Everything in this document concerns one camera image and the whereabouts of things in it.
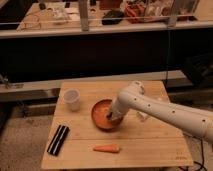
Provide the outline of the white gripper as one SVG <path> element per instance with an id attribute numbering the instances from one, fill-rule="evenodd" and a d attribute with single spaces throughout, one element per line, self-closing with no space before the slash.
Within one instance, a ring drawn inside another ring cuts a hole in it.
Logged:
<path id="1" fill-rule="evenodd" d="M 108 114 L 113 113 L 111 121 L 122 119 L 127 112 L 128 108 L 123 103 L 121 103 L 118 99 L 112 100 L 108 112 Z"/>

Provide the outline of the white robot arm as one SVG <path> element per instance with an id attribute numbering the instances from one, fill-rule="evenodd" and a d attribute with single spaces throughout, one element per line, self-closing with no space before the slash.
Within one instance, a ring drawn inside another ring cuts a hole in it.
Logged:
<path id="1" fill-rule="evenodd" d="M 213 144 L 213 112 L 150 98 L 145 95 L 139 81 L 131 82 L 118 92 L 107 119 L 123 118 L 130 109 L 146 113 Z"/>

